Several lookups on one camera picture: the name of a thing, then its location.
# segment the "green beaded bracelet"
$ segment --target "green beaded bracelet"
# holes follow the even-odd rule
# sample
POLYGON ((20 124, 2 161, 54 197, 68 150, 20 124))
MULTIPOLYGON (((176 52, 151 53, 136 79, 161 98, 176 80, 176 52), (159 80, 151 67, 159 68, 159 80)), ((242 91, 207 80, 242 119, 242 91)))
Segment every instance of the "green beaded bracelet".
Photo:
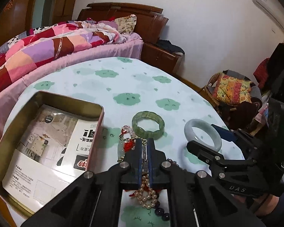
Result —
POLYGON ((158 140, 164 133, 164 120, 154 112, 143 111, 135 114, 131 121, 132 128, 135 134, 140 138, 153 138, 154 140, 158 140), (144 130, 137 125, 138 121, 141 119, 149 118, 155 121, 159 125, 159 129, 156 131, 144 130))

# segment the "wardrobe door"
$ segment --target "wardrobe door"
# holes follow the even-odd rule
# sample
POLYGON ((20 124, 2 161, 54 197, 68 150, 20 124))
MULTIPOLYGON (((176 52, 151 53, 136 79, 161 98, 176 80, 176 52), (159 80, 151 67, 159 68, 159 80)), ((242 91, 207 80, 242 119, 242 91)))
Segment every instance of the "wardrobe door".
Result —
POLYGON ((10 0, 0 13, 0 46, 31 27, 35 0, 10 0))

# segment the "human hand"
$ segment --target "human hand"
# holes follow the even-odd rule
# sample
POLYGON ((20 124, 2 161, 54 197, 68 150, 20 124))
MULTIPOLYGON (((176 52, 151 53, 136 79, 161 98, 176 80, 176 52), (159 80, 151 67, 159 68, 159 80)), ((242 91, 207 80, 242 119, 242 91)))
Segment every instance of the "human hand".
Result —
MULTIPOLYGON (((246 201, 246 197, 243 196, 233 195, 233 197, 238 201, 240 201, 241 203, 245 203, 246 201)), ((254 207, 256 204, 261 204, 266 197, 267 194, 264 194, 259 198, 254 199, 255 202, 252 204, 251 208, 254 207)), ((279 197, 276 197, 274 195, 269 195, 268 198, 265 200, 265 202, 261 205, 261 207, 255 212, 255 215, 260 217, 270 214, 276 208, 278 202, 279 202, 279 197)))

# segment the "red logo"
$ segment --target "red logo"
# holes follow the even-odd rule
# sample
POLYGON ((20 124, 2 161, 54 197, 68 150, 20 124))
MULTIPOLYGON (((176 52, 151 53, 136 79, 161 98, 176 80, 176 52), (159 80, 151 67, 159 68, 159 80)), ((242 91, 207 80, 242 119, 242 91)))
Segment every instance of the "red logo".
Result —
POLYGON ((82 167, 82 168, 86 168, 86 164, 87 164, 87 159, 79 160, 79 162, 77 163, 77 166, 82 167))

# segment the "yellow patterned cushion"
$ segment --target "yellow patterned cushion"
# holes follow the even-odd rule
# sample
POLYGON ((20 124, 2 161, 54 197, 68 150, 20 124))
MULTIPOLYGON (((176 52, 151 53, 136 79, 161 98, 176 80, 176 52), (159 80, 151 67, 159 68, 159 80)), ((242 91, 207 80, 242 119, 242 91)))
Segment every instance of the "yellow patterned cushion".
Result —
POLYGON ((117 18, 114 22, 118 25, 118 32, 129 35, 135 29, 137 16, 131 14, 130 16, 117 18))
POLYGON ((252 81, 241 80, 221 73, 215 87, 213 97, 229 105, 251 102, 250 84, 252 81))

